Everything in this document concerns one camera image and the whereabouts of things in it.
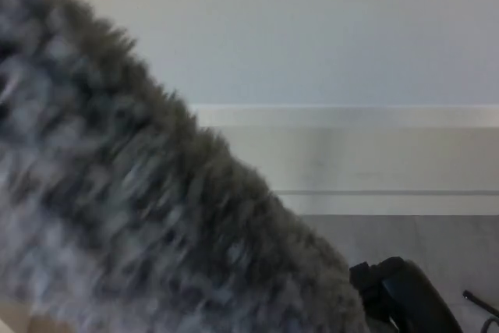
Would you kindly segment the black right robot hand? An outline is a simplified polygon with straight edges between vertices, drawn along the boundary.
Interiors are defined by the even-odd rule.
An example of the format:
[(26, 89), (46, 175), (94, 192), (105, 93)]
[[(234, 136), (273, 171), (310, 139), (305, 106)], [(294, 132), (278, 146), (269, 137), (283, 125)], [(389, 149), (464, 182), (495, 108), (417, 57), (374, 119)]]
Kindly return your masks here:
[(420, 267), (400, 257), (349, 269), (366, 317), (396, 332), (459, 333), (459, 323)]

